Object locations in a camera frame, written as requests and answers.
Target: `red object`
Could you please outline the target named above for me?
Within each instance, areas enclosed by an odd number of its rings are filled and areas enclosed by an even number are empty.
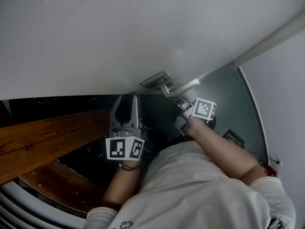
[[[261,167],[263,168],[265,174],[269,177],[277,177],[277,172],[271,168],[265,161],[260,163]]]

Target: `white wall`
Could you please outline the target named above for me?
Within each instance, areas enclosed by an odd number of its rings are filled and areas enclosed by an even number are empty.
[[[161,70],[187,83],[231,62],[305,6],[84,0],[66,16],[47,1],[0,0],[0,99],[128,93]]]
[[[263,124],[269,156],[305,221],[305,31],[241,66]]]

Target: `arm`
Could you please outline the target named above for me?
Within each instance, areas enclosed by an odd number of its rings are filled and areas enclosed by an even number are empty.
[[[229,177],[250,185],[258,178],[266,176],[251,154],[219,136],[201,119],[193,117],[188,122],[186,134],[191,136]]]
[[[124,161],[122,165],[125,167],[138,167],[140,163],[141,160]],[[125,171],[119,168],[104,194],[102,205],[119,211],[122,205],[134,195],[139,173],[140,168],[132,171]]]

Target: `white t-shirt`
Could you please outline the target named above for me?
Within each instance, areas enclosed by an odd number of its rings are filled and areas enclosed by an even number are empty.
[[[280,219],[282,228],[295,226],[294,206],[278,178],[264,177],[248,187],[187,142],[160,152],[140,193],[119,213],[95,208],[84,229],[266,229],[271,218]]]

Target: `shirt sleeve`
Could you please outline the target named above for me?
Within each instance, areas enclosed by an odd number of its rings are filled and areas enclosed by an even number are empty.
[[[90,210],[83,229],[106,229],[118,213],[106,207]]]
[[[249,187],[265,198],[269,205],[271,218],[279,219],[283,229],[295,228],[295,208],[286,195],[280,179],[262,177]]]

